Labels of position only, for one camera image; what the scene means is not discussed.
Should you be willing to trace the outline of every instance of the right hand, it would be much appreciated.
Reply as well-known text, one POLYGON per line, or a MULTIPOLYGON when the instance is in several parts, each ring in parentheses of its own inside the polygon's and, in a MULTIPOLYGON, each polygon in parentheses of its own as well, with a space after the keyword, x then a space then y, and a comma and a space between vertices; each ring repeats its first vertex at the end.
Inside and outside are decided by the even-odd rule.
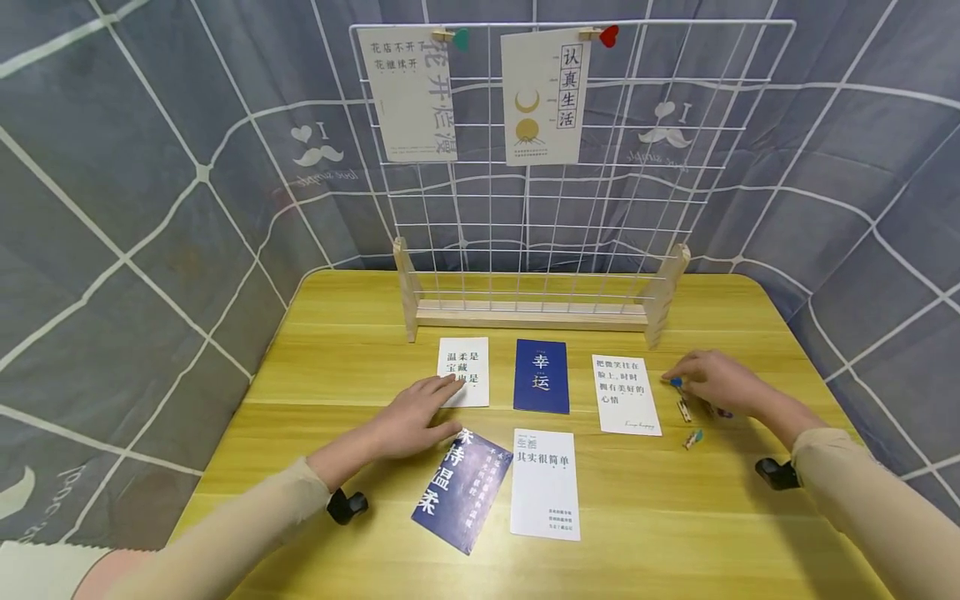
POLYGON ((755 417, 765 403, 783 396, 770 384, 719 350, 693 350, 661 375, 682 377, 683 388, 710 404, 755 417))
POLYGON ((460 433, 463 426, 447 420, 431 427, 430 421, 447 400, 463 389, 465 381, 453 373, 415 381, 396 395, 360 430, 376 440, 376 458, 405 458, 460 433))

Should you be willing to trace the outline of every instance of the white card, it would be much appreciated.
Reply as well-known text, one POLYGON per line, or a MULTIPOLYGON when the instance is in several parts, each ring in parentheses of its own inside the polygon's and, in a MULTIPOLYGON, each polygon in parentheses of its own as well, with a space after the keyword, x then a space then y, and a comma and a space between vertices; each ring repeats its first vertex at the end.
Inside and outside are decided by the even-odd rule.
POLYGON ((465 379, 464 389, 444 404, 455 406, 490 406, 490 355, 487 338, 440 338, 437 375, 457 373, 465 379))
POLYGON ((510 533, 580 541, 572 433, 514 429, 510 533))
POLYGON ((507 164, 580 160, 590 42, 579 29, 500 37, 507 164))
POLYGON ((635 436, 661 436, 647 366, 642 358, 593 355, 600 430, 635 436))
POLYGON ((434 27, 361 29, 380 135, 391 162, 457 159, 446 44, 434 27))

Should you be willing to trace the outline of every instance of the gray fabric backdrop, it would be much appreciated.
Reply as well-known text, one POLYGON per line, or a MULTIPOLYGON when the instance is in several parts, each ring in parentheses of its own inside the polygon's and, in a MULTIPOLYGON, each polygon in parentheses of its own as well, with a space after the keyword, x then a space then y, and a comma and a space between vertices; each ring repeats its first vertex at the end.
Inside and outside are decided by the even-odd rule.
MULTIPOLYGON (((387 185, 451 194, 451 174, 459 218, 479 225, 431 231, 454 251, 418 254, 421 267, 486 270, 492 243, 514 251, 496 254, 498 270, 602 271, 613 252, 613 270, 635 270, 640 251, 662 253, 673 236, 617 228, 683 228, 697 211, 628 213, 623 199, 667 198, 674 182, 709 196, 691 270, 759 281, 877 458, 960 521, 958 23, 950 0, 3 3, 0 539, 160 547, 304 274, 389 268, 387 185), (643 177, 639 165, 535 167, 528 180, 502 165, 492 179, 486 165, 429 166, 422 182, 401 167, 384 181, 348 37, 353 23, 766 16, 795 19, 796 34, 735 150, 732 137, 710 156, 694 145, 709 164, 730 159, 695 185, 692 170, 675 180, 649 165, 643 177), (308 146, 291 130, 304 126, 343 160, 298 166, 308 146), (587 236, 529 227, 552 223, 561 179, 564 197, 599 197, 561 206, 561 225, 590 224, 587 236), (514 198, 525 186, 529 204, 514 198), (489 205, 469 194, 492 195, 494 220, 510 226, 482 225, 489 205)), ((494 50, 505 31, 492 31, 494 50)), ((486 74, 485 36, 451 54, 453 75, 486 74)), ((749 76, 781 36, 766 32, 749 76)), ((649 28, 638 75, 669 76, 682 39, 649 28)), ((729 27, 692 37, 681 75, 718 76, 735 39, 729 27)), ((622 77, 638 40, 624 27, 614 49, 596 46, 591 75, 622 77)), ((651 126, 669 100, 710 125, 713 91, 593 86, 587 122, 651 126)), ((729 124, 757 94, 721 89, 729 124)), ((486 120, 490 98, 496 120, 499 90, 463 85, 458 121, 486 120)), ((502 153, 502 133, 490 149, 476 131, 458 131, 461 158, 502 153)), ((591 130, 582 160, 653 152, 632 133, 622 142, 591 130)), ((657 149, 683 159, 671 152, 657 149)), ((425 217, 419 195, 393 210, 401 223, 425 217)), ((458 218, 450 200, 428 210, 458 218)), ((423 244, 422 229, 401 230, 423 244)))

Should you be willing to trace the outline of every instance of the wooden table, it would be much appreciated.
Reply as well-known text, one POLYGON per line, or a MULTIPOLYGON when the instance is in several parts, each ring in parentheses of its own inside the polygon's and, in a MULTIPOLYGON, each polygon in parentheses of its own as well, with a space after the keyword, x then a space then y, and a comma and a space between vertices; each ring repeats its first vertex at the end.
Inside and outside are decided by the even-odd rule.
MULTIPOLYGON (((516 287, 516 276, 493 278, 494 287, 516 287)), ((459 289, 459 276, 444 279, 459 289)), ((551 285, 568 290, 569 281, 551 285)), ((596 282, 581 276, 578 290, 596 282)), ((488 279, 468 275, 466 284, 487 289, 488 279)), ((542 290, 542 276, 526 276, 523 288, 542 290)), ((804 492, 773 492, 756 476, 758 459, 786 458, 757 423, 694 414, 705 438, 690 451, 681 446, 692 427, 681 419, 676 392, 657 379, 692 348, 724 350, 853 432, 766 294, 735 275, 684 276, 660 347, 649 351, 642 334, 519 329, 422 327, 409 345, 395 273, 316 273, 303 283, 178 532, 433 374, 443 336, 490 337, 491 406, 459 409, 465 426, 507 448, 515 427, 573 432, 583 540, 511 535, 508 473, 472 555, 464 556, 410 518, 443 456, 437 448, 367 468, 345 491, 364 492, 370 512, 347 527, 326 515, 313 519, 233 598, 889 597, 804 492), (566 342, 569 416, 512 410, 517 338, 566 342), (663 437, 600 431, 593 353, 646 360, 663 437)))

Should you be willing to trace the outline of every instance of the blue card with white text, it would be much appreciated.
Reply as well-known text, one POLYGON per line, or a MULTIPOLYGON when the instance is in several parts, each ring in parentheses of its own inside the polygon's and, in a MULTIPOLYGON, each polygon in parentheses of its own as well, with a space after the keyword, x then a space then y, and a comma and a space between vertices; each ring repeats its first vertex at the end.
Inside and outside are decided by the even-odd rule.
POLYGON ((566 344, 516 340, 514 409, 570 414, 566 344))
POLYGON ((513 460, 512 452, 463 429, 420 497, 413 520, 469 555, 513 460))

